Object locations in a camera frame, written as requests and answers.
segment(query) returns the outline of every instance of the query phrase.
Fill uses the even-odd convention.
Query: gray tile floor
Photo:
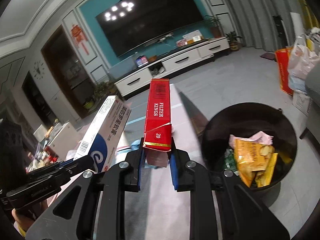
[[[299,136],[306,116],[280,90],[277,63],[260,58],[263,50],[242,48],[170,80],[211,119],[220,110],[241,102],[260,102],[282,108]],[[129,100],[132,108],[126,135],[129,142],[143,136],[148,91]],[[295,163],[279,187],[263,196],[270,210],[293,237],[306,222],[320,198],[320,156],[308,138],[298,139]]]

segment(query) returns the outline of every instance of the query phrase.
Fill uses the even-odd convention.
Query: tv stand
[[[173,73],[180,73],[188,66],[196,63],[207,62],[207,59],[214,57],[214,54],[229,49],[226,37],[210,39],[203,42],[196,42],[192,45],[182,47],[178,51],[170,51],[168,55],[163,55],[160,59],[138,68],[133,73],[116,82],[116,86],[121,95],[129,98],[130,95],[150,84],[152,78],[165,78]]]

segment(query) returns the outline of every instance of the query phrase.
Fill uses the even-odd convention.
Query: gray curtain
[[[288,43],[295,40],[290,12],[302,10],[298,0],[226,0],[234,17],[239,35],[248,47],[275,51],[281,48],[272,16],[280,14],[288,35]]]

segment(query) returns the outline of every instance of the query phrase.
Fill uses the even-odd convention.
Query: barcode
[[[156,84],[155,98],[157,99],[165,98],[165,84]]]
[[[80,153],[85,153],[85,151],[87,150],[89,146],[89,143],[82,141],[80,144],[80,148],[79,148],[79,152]]]

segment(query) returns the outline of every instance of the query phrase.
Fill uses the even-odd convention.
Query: cigarette pack
[[[107,171],[131,109],[117,96],[108,96],[79,145],[74,160],[90,155],[96,172]]]
[[[151,79],[143,147],[148,164],[168,165],[168,152],[171,150],[169,79]]]

